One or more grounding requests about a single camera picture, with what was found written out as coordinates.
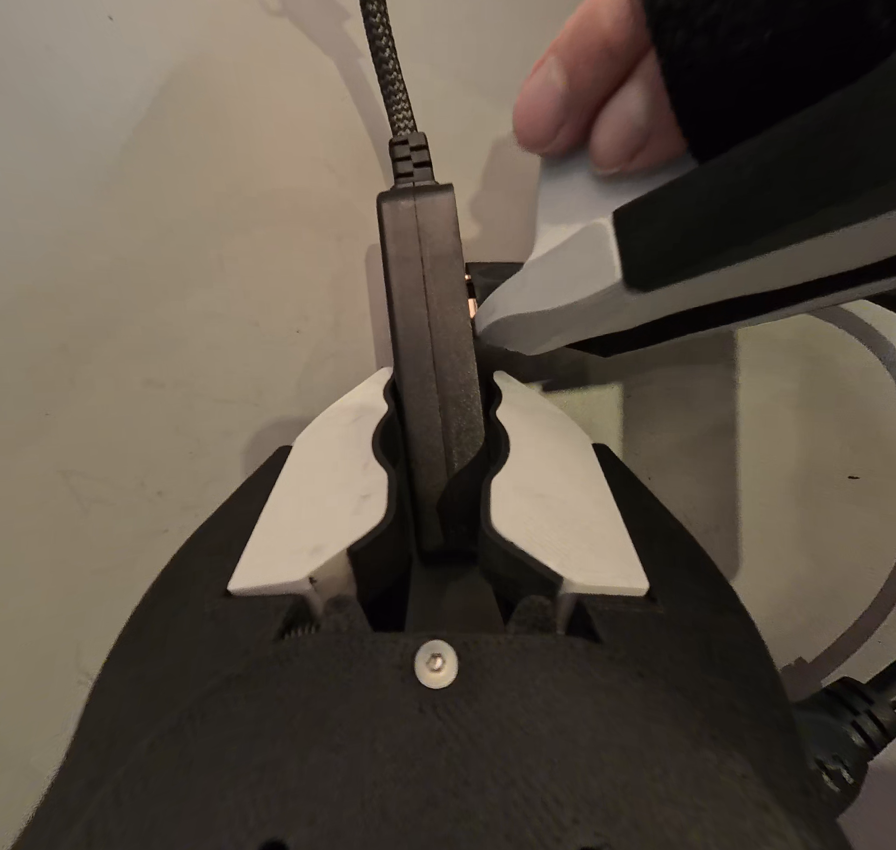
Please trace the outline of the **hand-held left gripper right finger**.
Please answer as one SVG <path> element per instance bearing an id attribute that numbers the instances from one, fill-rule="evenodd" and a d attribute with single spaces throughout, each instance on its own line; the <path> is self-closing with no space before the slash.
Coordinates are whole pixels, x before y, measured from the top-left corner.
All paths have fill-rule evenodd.
<path id="1" fill-rule="evenodd" d="M 521 600 L 548 599 L 556 632 L 583 600 L 646 599 L 644 565 L 588 434 L 510 374 L 492 380 L 500 453 L 481 523 L 497 547 L 496 582 Z"/>

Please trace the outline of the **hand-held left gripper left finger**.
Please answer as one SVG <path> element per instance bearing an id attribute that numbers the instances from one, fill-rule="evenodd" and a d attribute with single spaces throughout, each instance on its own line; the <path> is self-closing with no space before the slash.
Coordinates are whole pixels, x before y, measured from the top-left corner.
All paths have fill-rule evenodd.
<path id="1" fill-rule="evenodd" d="M 390 367 L 325 409 L 293 442 L 233 570 L 234 597 L 297 596 L 314 616 L 333 598 L 369 602 L 400 578 L 394 469 L 375 438 Z"/>

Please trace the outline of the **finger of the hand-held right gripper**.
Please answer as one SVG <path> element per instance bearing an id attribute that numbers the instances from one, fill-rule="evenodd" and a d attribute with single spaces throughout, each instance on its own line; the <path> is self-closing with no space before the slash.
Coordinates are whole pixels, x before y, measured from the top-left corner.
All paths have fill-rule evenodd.
<path id="1" fill-rule="evenodd" d="M 623 281 L 609 222 L 526 262 L 478 308 L 487 345 L 601 357 L 753 326 L 894 288 L 894 223 L 862 222 L 653 291 Z"/>

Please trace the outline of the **black power plug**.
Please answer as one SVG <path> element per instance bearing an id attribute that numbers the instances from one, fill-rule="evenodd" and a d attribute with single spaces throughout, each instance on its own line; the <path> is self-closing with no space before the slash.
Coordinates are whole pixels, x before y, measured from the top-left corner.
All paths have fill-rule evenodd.
<path id="1" fill-rule="evenodd" d="M 467 262 L 465 287 L 469 317 L 474 320 L 477 308 L 488 296 L 522 269 L 521 262 Z"/>

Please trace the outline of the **black power strip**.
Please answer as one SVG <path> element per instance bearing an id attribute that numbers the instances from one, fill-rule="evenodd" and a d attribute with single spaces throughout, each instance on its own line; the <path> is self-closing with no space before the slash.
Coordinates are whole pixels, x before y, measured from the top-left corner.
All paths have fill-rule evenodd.
<path id="1" fill-rule="evenodd" d="M 377 216 L 418 554 L 463 560 L 476 555 L 487 442 L 454 187 L 397 185 Z"/>

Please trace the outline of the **person's right hand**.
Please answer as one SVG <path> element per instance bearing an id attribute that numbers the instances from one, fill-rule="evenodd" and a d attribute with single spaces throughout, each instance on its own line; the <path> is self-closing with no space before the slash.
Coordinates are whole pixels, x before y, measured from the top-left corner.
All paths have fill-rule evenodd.
<path id="1" fill-rule="evenodd" d="M 543 158 L 586 150 L 602 175 L 684 156 L 643 0 L 584 0 L 522 83 L 512 131 Z"/>

